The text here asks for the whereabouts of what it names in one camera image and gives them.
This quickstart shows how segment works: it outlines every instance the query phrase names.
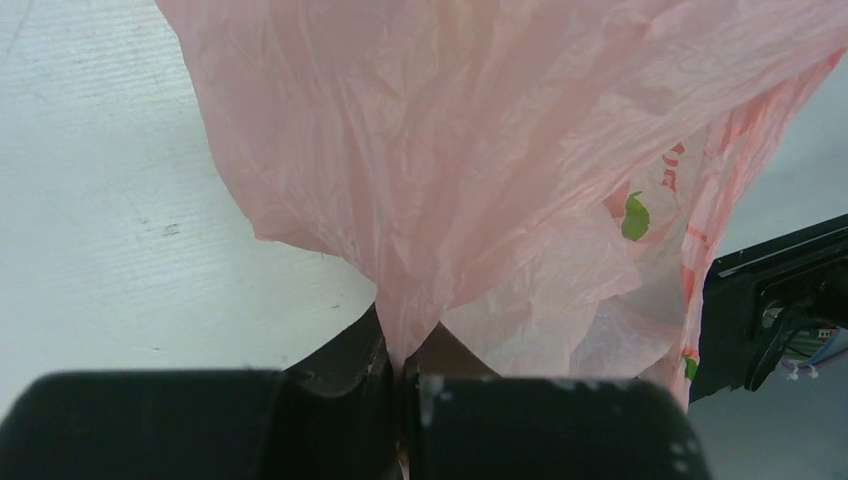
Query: green print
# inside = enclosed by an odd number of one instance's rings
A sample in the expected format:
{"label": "green print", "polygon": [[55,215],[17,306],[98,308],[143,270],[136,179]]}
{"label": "green print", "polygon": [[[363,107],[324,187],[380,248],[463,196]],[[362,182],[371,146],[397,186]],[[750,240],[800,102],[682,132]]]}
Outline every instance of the green print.
{"label": "green print", "polygon": [[698,362],[688,355],[683,355],[683,361],[686,362],[686,371],[683,372],[683,376],[688,378],[690,382],[694,381],[695,373],[698,372]]}
{"label": "green print", "polygon": [[624,203],[624,221],[621,222],[621,234],[632,241],[639,240],[648,232],[651,216],[648,209],[636,197],[642,192],[631,193]]}

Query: wrinkled plastic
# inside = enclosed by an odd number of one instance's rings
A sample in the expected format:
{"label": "wrinkled plastic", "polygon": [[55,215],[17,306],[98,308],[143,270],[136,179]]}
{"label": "wrinkled plastic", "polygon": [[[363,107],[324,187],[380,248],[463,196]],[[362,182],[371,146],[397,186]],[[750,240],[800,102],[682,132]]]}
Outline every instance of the wrinkled plastic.
{"label": "wrinkled plastic", "polygon": [[848,45],[844,0],[158,3],[257,237],[376,282],[395,364],[441,320],[684,404],[730,210]]}

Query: white floor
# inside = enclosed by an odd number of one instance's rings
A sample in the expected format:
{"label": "white floor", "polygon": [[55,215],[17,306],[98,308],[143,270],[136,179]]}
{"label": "white floor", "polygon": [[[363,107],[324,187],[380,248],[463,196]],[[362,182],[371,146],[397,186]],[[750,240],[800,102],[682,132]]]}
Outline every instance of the white floor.
{"label": "white floor", "polygon": [[[722,252],[848,213],[847,86],[843,65]],[[342,261],[253,240],[152,0],[0,0],[0,145],[0,416],[55,370],[285,367],[374,298]],[[695,404],[716,478],[848,478],[846,366]]]}

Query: plastic bag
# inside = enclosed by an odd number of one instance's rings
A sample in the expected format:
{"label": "plastic bag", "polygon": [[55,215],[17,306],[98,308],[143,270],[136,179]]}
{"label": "plastic bag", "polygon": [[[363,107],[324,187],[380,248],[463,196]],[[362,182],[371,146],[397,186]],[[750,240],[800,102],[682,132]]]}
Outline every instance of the plastic bag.
{"label": "plastic bag", "polygon": [[260,239],[511,375],[685,405],[733,204],[848,45],[844,0],[159,0]]}

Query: black device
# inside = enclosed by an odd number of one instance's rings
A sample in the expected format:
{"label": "black device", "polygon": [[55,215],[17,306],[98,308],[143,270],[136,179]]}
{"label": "black device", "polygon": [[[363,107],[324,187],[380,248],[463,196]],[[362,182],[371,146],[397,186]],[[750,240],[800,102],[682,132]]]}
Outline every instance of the black device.
{"label": "black device", "polygon": [[709,478],[685,415],[638,381],[499,378],[442,326],[392,372],[373,308],[285,371],[37,381],[0,478]]}

